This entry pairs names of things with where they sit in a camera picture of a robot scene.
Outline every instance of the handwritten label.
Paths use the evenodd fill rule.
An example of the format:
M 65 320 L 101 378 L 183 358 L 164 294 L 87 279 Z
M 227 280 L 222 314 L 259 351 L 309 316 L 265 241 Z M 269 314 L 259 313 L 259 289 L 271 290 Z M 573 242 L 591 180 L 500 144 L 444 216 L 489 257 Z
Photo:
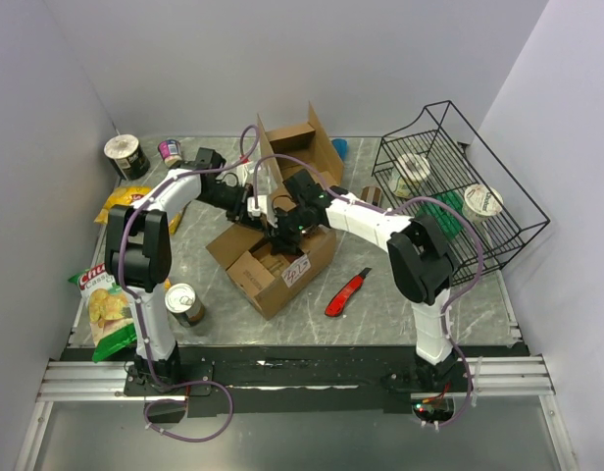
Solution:
M 298 258 L 295 262 L 289 265 L 285 271 L 282 272 L 282 279 L 288 288 L 291 288 L 295 282 L 297 282 L 302 275 L 309 271 L 311 268 L 311 262 L 309 261 L 309 257 L 304 255 L 303 257 Z

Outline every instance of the open cardboard box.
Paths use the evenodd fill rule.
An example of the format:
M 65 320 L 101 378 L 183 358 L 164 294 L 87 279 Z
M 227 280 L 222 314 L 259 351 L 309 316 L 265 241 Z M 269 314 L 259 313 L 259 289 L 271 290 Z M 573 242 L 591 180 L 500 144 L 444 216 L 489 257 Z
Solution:
M 332 146 L 311 103 L 309 103 L 309 116 L 306 123 L 265 131 L 260 116 L 257 116 L 257 121 L 262 157 L 271 154 L 290 155 L 320 172 L 328 172 L 336 184 L 341 183 L 343 162 Z M 284 159 L 270 159 L 266 164 L 278 187 L 282 187 L 283 180 L 302 169 L 301 165 Z
M 235 224 L 206 248 L 269 320 L 332 261 L 335 246 L 335 231 L 319 227 L 303 238 L 304 255 L 272 255 L 263 233 Z

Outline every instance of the black wire rack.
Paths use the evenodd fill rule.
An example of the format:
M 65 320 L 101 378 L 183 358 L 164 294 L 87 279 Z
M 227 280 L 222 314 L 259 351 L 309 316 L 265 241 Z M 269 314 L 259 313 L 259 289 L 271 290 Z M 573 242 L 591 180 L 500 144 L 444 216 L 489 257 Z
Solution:
M 425 178 L 418 181 L 414 179 L 413 169 L 405 168 L 403 156 L 408 154 L 426 159 L 429 171 Z M 450 200 L 459 212 L 463 210 L 466 188 L 484 184 L 502 206 L 495 216 L 473 224 L 483 246 L 484 273 L 502 269 L 550 223 L 544 211 L 451 101 L 425 106 L 410 125 L 384 135 L 372 175 L 386 198 L 382 205 L 393 208 L 406 201 L 394 192 L 397 179 L 406 185 L 410 197 L 430 196 L 446 203 Z M 404 214 L 432 214 L 459 260 L 453 285 L 471 280 L 478 263 L 473 241 L 454 218 L 441 214 L 442 211 L 431 212 L 431 207 L 417 203 Z

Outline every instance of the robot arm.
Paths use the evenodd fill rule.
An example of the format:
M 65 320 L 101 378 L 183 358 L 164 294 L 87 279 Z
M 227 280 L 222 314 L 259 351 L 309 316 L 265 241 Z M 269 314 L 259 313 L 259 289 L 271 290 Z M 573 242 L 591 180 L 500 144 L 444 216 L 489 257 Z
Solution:
M 126 285 L 135 294 L 128 293 L 127 297 L 136 324 L 137 370 L 145 373 L 148 369 L 147 343 L 157 376 L 170 384 L 178 379 L 179 353 L 167 323 L 163 288 L 172 264 L 167 222 L 193 199 L 226 210 L 231 221 L 264 231 L 274 251 L 299 253 L 303 234 L 318 225 L 362 237 L 387 251 L 394 281 L 413 304 L 418 354 L 431 365 L 450 355 L 452 345 L 443 329 L 441 307 L 448 299 L 457 263 L 432 217 L 388 216 L 332 198 L 305 170 L 284 182 L 296 207 L 290 211 L 278 208 L 273 211 L 269 198 L 254 196 L 251 185 L 231 186 L 217 180 L 217 169 L 225 162 L 217 152 L 201 148 L 194 162 L 181 162 L 169 170 L 165 180 L 145 198 L 131 206 L 114 206 L 109 213 L 105 263 L 107 270 L 118 279 L 126 222 L 136 208 L 148 202 L 147 209 L 137 215 L 130 230 L 132 237 L 142 234 L 142 241 L 129 239 L 124 259 Z M 211 173 L 178 178 L 192 170 L 204 169 Z M 358 199 L 343 188 L 332 190 L 350 201 Z M 137 302 L 141 307 L 140 318 Z

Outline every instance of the can lid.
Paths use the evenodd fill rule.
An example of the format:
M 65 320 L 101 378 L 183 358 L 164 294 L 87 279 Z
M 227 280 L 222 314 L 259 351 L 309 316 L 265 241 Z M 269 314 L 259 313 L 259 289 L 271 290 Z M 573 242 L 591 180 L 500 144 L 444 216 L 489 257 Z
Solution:
M 423 155 L 411 152 L 402 154 L 396 166 L 398 173 L 405 175 L 411 182 L 423 182 L 430 175 L 430 162 Z
M 477 183 L 468 186 L 463 197 L 468 207 L 481 216 L 495 216 L 502 211 L 502 206 L 498 202 L 502 202 L 502 196 L 494 188 L 489 191 L 484 184 Z
M 173 285 L 165 294 L 165 306 L 173 314 L 186 312 L 195 304 L 195 289 L 186 283 Z
M 110 159 L 125 159 L 138 148 L 138 139 L 132 134 L 116 135 L 104 146 L 104 153 Z

